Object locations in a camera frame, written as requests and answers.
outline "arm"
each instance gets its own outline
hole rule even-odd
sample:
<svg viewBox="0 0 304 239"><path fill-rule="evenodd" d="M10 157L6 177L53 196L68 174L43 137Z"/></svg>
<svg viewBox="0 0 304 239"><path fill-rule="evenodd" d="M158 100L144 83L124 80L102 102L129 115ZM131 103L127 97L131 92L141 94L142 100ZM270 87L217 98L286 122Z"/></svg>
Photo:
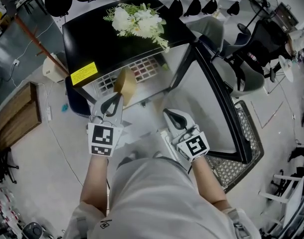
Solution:
<svg viewBox="0 0 304 239"><path fill-rule="evenodd" d="M205 157L196 159L192 163L192 167L200 195L220 211L230 208L226 194L214 176Z"/></svg>
<svg viewBox="0 0 304 239"><path fill-rule="evenodd" d="M80 196L80 202L93 205L105 216L107 207L106 172L107 158L92 155Z"/></svg>
<svg viewBox="0 0 304 239"><path fill-rule="evenodd" d="M292 47L292 39L291 36L288 36L288 45L289 45L289 49L290 49L290 55L291 56L295 56L295 52L293 51L293 47Z"/></svg>

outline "electric fan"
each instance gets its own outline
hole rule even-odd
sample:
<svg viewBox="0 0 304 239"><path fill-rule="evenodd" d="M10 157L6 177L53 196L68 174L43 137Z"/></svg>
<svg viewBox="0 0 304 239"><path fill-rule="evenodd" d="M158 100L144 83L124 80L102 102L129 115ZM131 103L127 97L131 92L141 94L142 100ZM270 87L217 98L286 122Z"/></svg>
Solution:
<svg viewBox="0 0 304 239"><path fill-rule="evenodd" d="M247 26L239 23L238 28L244 34L251 34L248 26L255 20L257 16L261 18L273 18L277 13L276 9L278 8L277 0L250 0L251 7L256 15L249 22Z"/></svg>

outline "pole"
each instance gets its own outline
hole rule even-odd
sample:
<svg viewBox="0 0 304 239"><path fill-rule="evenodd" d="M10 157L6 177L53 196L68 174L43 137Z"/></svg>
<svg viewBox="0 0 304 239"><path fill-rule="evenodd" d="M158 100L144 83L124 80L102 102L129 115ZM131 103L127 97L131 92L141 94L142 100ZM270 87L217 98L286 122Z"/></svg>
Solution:
<svg viewBox="0 0 304 239"><path fill-rule="evenodd" d="M255 18L259 15L259 13L263 10L263 8L261 7L260 10L257 12L257 14L252 18L252 20L249 22L249 24L246 26L245 29L247 29L249 27L249 25L255 20Z"/></svg>
<svg viewBox="0 0 304 239"><path fill-rule="evenodd" d="M22 28L22 30L29 36L29 38L32 40L32 42L37 45L37 47L39 49L42 50L42 52L44 54L46 54L46 56L48 58L50 58L50 60L55 63L56 66L58 66L60 68L60 70L66 75L69 76L68 72L66 71L66 69L57 61L53 58L53 56L49 53L48 50L46 50L45 47L43 47L43 45L41 44L41 42L34 36L34 34L29 30L29 28L24 24L24 22L21 20L21 18L18 16L18 14L16 14L14 16L14 20L17 22L17 24Z"/></svg>

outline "glossy black tabletop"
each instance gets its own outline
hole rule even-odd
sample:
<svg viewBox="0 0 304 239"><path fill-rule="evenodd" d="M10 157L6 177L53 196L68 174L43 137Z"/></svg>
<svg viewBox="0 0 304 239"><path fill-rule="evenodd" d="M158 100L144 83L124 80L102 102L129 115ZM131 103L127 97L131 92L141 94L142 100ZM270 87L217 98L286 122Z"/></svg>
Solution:
<svg viewBox="0 0 304 239"><path fill-rule="evenodd" d="M75 87L82 87L122 66L163 51L149 38L117 36L118 32L112 27L112 22L103 20L103 17L107 15L107 9L117 6L120 2L134 5L150 3L151 8L163 5L159 0L121 0L91 10L65 23L63 39L69 73L72 74L92 62L95 62L98 69L98 73ZM168 40L170 48L195 39L184 23L171 16L167 7L161 7L158 13L166 20L161 37Z"/></svg>

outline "yellow label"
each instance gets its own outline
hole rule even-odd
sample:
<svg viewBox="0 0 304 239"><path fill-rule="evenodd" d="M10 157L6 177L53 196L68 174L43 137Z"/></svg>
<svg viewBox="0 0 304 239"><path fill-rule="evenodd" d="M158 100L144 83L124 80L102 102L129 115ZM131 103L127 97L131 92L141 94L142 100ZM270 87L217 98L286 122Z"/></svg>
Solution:
<svg viewBox="0 0 304 239"><path fill-rule="evenodd" d="M94 62L81 68L80 70L71 74L72 84L76 85L77 83L83 81L84 79L96 74L98 72L97 67Z"/></svg>

